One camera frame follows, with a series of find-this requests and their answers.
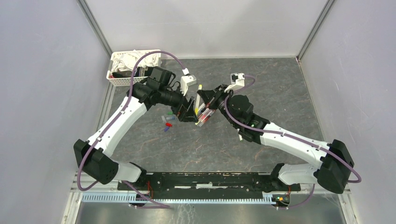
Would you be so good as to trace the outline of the yellow capped white marker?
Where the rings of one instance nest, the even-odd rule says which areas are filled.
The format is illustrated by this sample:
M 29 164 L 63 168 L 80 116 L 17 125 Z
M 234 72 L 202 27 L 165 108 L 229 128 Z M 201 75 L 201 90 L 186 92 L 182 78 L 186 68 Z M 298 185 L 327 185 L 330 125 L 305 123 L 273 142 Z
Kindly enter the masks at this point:
M 201 96 L 197 93 L 196 102 L 194 106 L 194 112 L 196 115 L 198 115 L 199 107 L 201 105 L 200 100 L 201 100 Z

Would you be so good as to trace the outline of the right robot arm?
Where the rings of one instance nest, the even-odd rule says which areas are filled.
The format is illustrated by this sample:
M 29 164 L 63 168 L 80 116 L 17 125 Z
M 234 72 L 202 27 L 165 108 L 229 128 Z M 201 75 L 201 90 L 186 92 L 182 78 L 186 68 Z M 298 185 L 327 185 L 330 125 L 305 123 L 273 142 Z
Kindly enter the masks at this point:
M 254 113 L 254 106 L 243 87 L 220 85 L 213 90 L 199 90 L 206 107 L 218 110 L 235 128 L 241 139 L 280 149 L 305 161 L 304 164 L 278 164 L 272 171 L 270 185 L 282 190 L 293 184 L 318 184 L 342 194 L 349 183 L 362 181 L 344 142 L 314 140 L 288 131 Z

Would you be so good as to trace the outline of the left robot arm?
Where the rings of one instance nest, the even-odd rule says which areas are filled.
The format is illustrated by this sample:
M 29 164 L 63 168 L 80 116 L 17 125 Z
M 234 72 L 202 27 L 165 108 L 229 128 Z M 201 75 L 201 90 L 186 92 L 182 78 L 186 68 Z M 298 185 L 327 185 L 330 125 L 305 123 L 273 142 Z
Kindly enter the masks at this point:
M 132 85 L 119 108 L 93 136 L 74 143 L 78 175 L 85 172 L 101 184 L 113 180 L 128 181 L 135 190 L 146 186 L 143 168 L 132 162 L 114 161 L 111 156 L 132 125 L 156 104 L 170 106 L 173 115 L 181 122 L 197 122 L 194 98 L 187 98 L 188 87 L 197 79 L 194 75 L 185 74 L 181 76 L 178 87 L 173 89 L 171 82 L 175 77 L 168 70 L 154 67 L 149 77 Z

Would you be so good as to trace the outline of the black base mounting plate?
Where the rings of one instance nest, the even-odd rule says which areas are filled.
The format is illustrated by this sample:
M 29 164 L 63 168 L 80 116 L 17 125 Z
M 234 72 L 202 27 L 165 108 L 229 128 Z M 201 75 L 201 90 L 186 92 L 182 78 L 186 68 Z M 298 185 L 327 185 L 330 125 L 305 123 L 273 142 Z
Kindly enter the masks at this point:
M 153 190 L 153 199 L 259 199 L 263 193 L 300 191 L 274 175 L 259 172 L 153 172 L 132 184 Z

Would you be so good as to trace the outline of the white cloth in basket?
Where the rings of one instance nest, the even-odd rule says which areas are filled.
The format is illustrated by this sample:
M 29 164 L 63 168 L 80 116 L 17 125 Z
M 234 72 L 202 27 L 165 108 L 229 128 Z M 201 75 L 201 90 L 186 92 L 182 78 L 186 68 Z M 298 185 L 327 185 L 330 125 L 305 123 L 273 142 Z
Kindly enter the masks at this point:
M 132 50 L 132 51 L 119 51 L 113 52 L 111 56 L 112 65 L 110 68 L 111 72 L 133 70 L 136 62 L 145 54 L 157 51 L 154 50 Z M 138 68 L 155 67 L 160 65 L 161 53 L 150 54 L 143 58 Z

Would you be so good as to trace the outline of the white plastic basket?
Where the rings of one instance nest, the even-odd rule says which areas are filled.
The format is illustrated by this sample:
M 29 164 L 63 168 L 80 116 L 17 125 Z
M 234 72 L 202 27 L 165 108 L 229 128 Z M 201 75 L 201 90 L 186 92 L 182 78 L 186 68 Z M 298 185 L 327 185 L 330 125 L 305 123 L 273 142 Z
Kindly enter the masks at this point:
M 106 78 L 114 86 L 129 86 L 130 79 L 139 82 L 149 77 L 153 68 L 161 65 L 161 54 L 151 54 L 139 62 L 136 71 L 132 72 L 138 59 L 151 50 L 132 50 L 113 52 L 110 58 Z

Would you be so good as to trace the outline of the aluminium frame rail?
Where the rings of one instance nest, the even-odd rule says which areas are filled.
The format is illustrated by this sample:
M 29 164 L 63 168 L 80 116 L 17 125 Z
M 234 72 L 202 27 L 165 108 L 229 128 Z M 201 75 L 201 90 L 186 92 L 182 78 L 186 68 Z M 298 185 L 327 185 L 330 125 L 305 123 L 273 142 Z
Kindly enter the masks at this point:
M 97 22 L 92 10 L 89 7 L 89 4 L 86 0 L 77 0 L 83 14 L 85 15 L 86 19 L 88 20 L 92 30 L 94 31 L 97 39 L 99 40 L 101 46 L 103 47 L 106 54 L 110 57 L 113 53 L 99 23 Z

